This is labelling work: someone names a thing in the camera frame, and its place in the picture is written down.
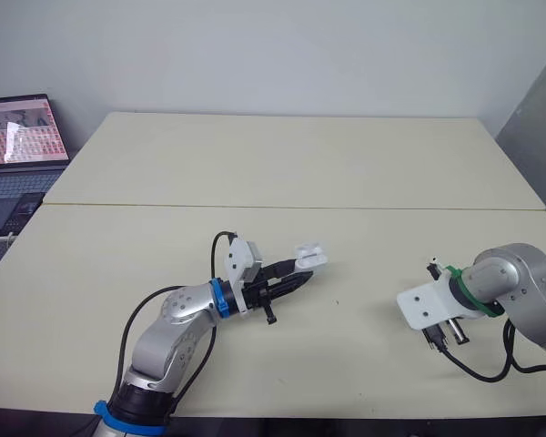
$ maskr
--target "black cable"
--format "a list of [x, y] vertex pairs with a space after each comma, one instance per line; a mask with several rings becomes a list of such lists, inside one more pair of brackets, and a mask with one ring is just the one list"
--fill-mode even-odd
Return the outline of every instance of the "black cable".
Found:
[[461, 361], [459, 361], [457, 358], [455, 358], [448, 350], [447, 347], [439, 348], [439, 351], [445, 355], [451, 361], [453, 364], [455, 364], [457, 367], [468, 373], [470, 376], [475, 378], [476, 380], [483, 381], [483, 382], [498, 382], [503, 380], [508, 373], [510, 372], [510, 366], [512, 363], [512, 355], [513, 352], [513, 336], [510, 337], [510, 324], [509, 321], [506, 321], [506, 323], [503, 326], [503, 344], [506, 350], [506, 361], [503, 364], [503, 368], [501, 369], [501, 372], [498, 373], [495, 376], [485, 376], [477, 373], [473, 369], [470, 369], [465, 364], [463, 364]]
[[172, 290], [178, 290], [181, 289], [181, 285], [173, 285], [170, 287], [165, 287], [161, 290], [154, 291], [152, 294], [147, 296], [144, 300], [139, 302], [139, 305], [136, 306], [136, 309], [134, 312], [131, 313], [131, 316], [129, 316], [129, 319], [127, 319], [126, 326], [124, 328], [124, 332], [121, 335], [121, 344], [119, 346], [119, 358], [117, 360], [117, 374], [116, 374], [116, 384], [114, 385], [113, 391], [111, 393], [111, 396], [109, 397], [109, 404], [113, 402], [113, 399], [116, 397], [117, 392], [119, 391], [119, 387], [121, 385], [121, 380], [124, 376], [124, 358], [126, 357], [126, 343], [127, 343], [127, 334], [129, 334], [129, 329], [131, 328], [131, 324], [134, 322], [134, 319], [136, 318], [136, 315], [139, 313], [139, 311], [144, 308], [144, 306], [150, 302], [154, 297], [159, 296], [162, 293], [166, 293], [167, 291]]
[[216, 275], [215, 273], [215, 251], [217, 250], [217, 243], [221, 237], [227, 236], [229, 238], [236, 237], [235, 232], [229, 232], [227, 230], [222, 230], [218, 232], [217, 235], [212, 239], [212, 248], [210, 249], [210, 278], [213, 279]]
[[[511, 320], [506, 321], [506, 323], [509, 323], [510, 330], [513, 333], [512, 335], [515, 337], [516, 327], [513, 326], [513, 323], [511, 323]], [[516, 362], [516, 359], [513, 356], [513, 353], [511, 355], [511, 365], [514, 367], [516, 371], [519, 371], [521, 373], [536, 373], [538, 371], [546, 371], [546, 364], [540, 364], [537, 366], [530, 366], [530, 367], [521, 367], [520, 364]]]
[[[218, 232], [218, 234], [212, 239], [212, 247], [210, 248], [210, 278], [211, 279], [216, 276], [215, 252], [217, 251], [218, 240], [221, 237], [225, 237], [225, 236], [232, 238], [232, 237], [236, 237], [237, 234], [235, 232], [229, 232], [229, 231], [223, 230], [221, 232]], [[184, 387], [182, 387], [182, 390], [180, 391], [180, 393], [172, 401], [170, 414], [176, 410], [176, 407], [178, 406], [180, 401], [182, 401], [182, 398], [184, 397], [184, 395], [186, 394], [186, 392], [188, 391], [188, 389], [190, 388], [194, 380], [197, 378], [198, 374], [200, 374], [202, 369], [204, 369], [204, 366], [207, 364], [208, 358], [210, 357], [210, 354], [212, 353], [212, 349], [215, 346], [216, 339], [217, 339], [217, 326], [215, 325], [212, 328], [212, 332], [210, 333], [210, 343], [208, 344], [208, 348], [206, 353], [204, 354], [204, 358], [202, 359], [202, 361], [200, 362], [200, 364], [198, 365], [194, 373], [192, 373], [192, 376], [190, 376], [186, 384], [184, 384]]]
[[496, 376], [491, 376], [491, 377], [480, 375], [473, 369], [470, 369], [469, 367], [467, 367], [465, 364], [463, 364], [461, 361], [459, 361], [457, 358], [451, 355], [451, 353], [447, 350], [446, 346], [443, 345], [443, 347], [438, 347], [438, 349], [443, 355], [445, 355], [451, 362], [457, 365], [460, 369], [468, 373], [473, 378], [483, 382], [498, 382], [503, 380], [510, 372], [511, 366], [513, 366], [513, 368], [516, 371], [519, 371], [521, 373], [536, 373], [538, 371], [546, 371], [546, 364], [531, 366], [531, 367], [521, 367], [520, 364], [516, 362], [516, 359], [513, 356], [515, 338], [516, 338], [516, 328], [513, 326], [513, 323], [511, 323], [511, 320], [507, 319], [505, 324], [503, 325], [503, 333], [502, 333], [503, 348], [506, 351], [506, 361], [503, 365], [503, 369], [501, 370], [501, 372], [497, 374]]

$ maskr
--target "white wall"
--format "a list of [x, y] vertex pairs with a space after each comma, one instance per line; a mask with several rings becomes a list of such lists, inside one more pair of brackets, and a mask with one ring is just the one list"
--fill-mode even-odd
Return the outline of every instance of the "white wall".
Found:
[[0, 96], [73, 147], [113, 109], [480, 117], [546, 64], [546, 0], [0, 0]]

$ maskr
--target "monitor screen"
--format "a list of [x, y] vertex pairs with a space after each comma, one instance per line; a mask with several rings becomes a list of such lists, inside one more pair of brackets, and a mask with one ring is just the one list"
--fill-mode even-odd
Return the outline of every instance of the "monitor screen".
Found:
[[46, 97], [0, 102], [0, 166], [68, 159]]

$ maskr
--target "table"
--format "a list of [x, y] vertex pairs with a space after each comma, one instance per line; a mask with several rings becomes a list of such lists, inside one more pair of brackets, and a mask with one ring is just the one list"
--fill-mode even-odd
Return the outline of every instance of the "table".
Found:
[[[398, 292], [430, 280], [425, 266], [433, 255], [464, 267], [483, 249], [514, 241], [546, 252], [545, 212], [502, 210], [43, 206], [0, 264], [0, 407], [90, 412], [112, 389], [132, 309], [166, 285], [208, 280], [210, 243], [221, 229], [256, 241], [266, 262], [319, 240], [330, 263], [274, 302], [278, 323], [268, 326], [261, 310], [222, 323], [179, 414], [546, 414], [546, 373], [475, 381], [430, 350], [395, 303]], [[128, 351], [160, 304], [142, 311]], [[496, 373], [501, 326], [465, 322], [471, 342], [451, 350], [478, 371]], [[515, 353], [523, 365], [546, 363], [546, 353], [521, 336]]]
[[544, 209], [476, 119], [112, 113], [46, 203]]

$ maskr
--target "silver robotic arm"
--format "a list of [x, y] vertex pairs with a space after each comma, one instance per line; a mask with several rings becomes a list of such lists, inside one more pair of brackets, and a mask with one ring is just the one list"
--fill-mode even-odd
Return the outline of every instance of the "silver robotic arm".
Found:
[[443, 268], [435, 259], [428, 270], [435, 281], [400, 293], [397, 303], [411, 328], [422, 330], [440, 351], [447, 349], [440, 323], [446, 322], [462, 344], [469, 339], [459, 319], [497, 317], [504, 311], [508, 323], [546, 351], [546, 255], [542, 251], [528, 244], [509, 244], [483, 251], [463, 270]]
[[119, 390], [109, 403], [96, 404], [102, 419], [93, 435], [162, 435], [183, 394], [174, 397], [198, 341], [222, 320], [259, 307], [265, 310], [268, 323], [274, 323], [271, 301], [299, 288], [327, 262], [314, 244], [299, 247], [294, 259], [262, 267], [254, 243], [235, 234], [230, 234], [229, 243], [228, 280], [214, 278], [182, 287], [166, 298], [157, 320], [137, 341]]

